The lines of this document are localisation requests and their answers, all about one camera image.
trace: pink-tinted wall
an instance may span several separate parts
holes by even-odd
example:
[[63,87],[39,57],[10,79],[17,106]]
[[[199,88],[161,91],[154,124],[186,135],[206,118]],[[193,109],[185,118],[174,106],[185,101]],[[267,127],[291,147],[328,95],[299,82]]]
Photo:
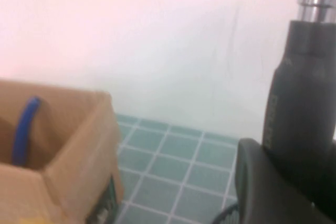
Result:
[[260,138],[296,0],[0,0],[0,77],[105,89],[117,111]]

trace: brown cardboard box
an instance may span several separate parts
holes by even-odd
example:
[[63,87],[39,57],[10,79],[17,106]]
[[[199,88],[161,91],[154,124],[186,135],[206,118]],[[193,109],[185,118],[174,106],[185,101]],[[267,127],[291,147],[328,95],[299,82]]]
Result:
[[[11,165],[15,126],[26,102],[41,98],[25,168]],[[112,176],[117,202],[120,132],[103,92],[0,81],[0,224],[41,218],[85,223]]]

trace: blue wire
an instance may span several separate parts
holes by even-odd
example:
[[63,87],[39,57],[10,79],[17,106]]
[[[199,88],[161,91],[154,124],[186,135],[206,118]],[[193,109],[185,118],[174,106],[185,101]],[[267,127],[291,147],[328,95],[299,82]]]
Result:
[[24,166],[27,162],[28,136],[31,122],[40,105],[38,97],[32,97],[23,111],[16,128],[12,152],[12,164]]

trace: label on box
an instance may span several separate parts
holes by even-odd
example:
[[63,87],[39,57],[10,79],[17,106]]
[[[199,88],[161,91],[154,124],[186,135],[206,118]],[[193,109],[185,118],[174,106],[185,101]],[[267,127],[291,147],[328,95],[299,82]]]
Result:
[[118,205],[114,191],[113,179],[100,196],[98,203],[94,206],[93,211],[86,218],[86,224],[110,224],[113,223],[117,214]]

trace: black handle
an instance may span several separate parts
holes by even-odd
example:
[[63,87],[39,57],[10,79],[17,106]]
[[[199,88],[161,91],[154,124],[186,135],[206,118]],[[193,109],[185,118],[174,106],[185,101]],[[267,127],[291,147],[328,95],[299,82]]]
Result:
[[269,92],[263,146],[279,171],[312,198],[336,122],[336,25],[292,21]]

